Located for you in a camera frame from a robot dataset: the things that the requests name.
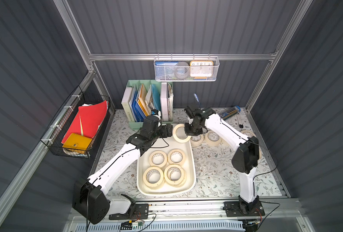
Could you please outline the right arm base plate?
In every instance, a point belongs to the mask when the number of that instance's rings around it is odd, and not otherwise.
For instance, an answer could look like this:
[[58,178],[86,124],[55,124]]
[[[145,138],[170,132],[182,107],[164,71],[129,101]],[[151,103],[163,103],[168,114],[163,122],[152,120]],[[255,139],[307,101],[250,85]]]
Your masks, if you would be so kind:
[[247,203],[245,201],[224,202],[223,210],[227,217],[264,217],[266,215],[260,201]]

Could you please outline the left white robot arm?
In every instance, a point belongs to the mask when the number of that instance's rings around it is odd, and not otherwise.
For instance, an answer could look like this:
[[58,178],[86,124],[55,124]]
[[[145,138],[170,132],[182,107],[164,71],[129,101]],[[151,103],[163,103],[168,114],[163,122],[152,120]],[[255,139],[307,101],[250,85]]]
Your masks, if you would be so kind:
[[135,201],[123,195],[120,200],[108,200],[106,195],[118,177],[146,151],[151,149],[159,138],[172,136],[173,125],[162,124],[160,116],[147,116],[142,127],[131,135],[120,151],[99,171],[87,179],[79,179],[74,184],[72,207],[93,225],[112,214],[134,214]]

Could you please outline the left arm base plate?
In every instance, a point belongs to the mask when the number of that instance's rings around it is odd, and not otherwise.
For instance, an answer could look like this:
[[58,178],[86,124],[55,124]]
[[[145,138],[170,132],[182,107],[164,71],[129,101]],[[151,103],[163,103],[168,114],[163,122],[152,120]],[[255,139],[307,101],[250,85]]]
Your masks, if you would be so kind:
[[131,205],[128,211],[124,214],[113,214],[109,215],[109,220],[137,220],[137,219],[147,219],[149,213],[148,204],[138,204],[135,203]]

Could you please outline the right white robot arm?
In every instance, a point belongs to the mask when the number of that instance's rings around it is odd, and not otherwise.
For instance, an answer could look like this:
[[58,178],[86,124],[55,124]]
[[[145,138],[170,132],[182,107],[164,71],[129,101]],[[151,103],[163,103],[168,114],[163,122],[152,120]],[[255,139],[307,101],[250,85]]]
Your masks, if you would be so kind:
[[226,123],[213,109],[187,106],[184,112],[189,118],[185,123],[186,135],[197,136],[211,130],[225,140],[233,149],[231,163],[240,177],[239,206],[247,215],[259,204],[255,187],[255,174],[259,161],[259,142],[255,136],[248,137]]

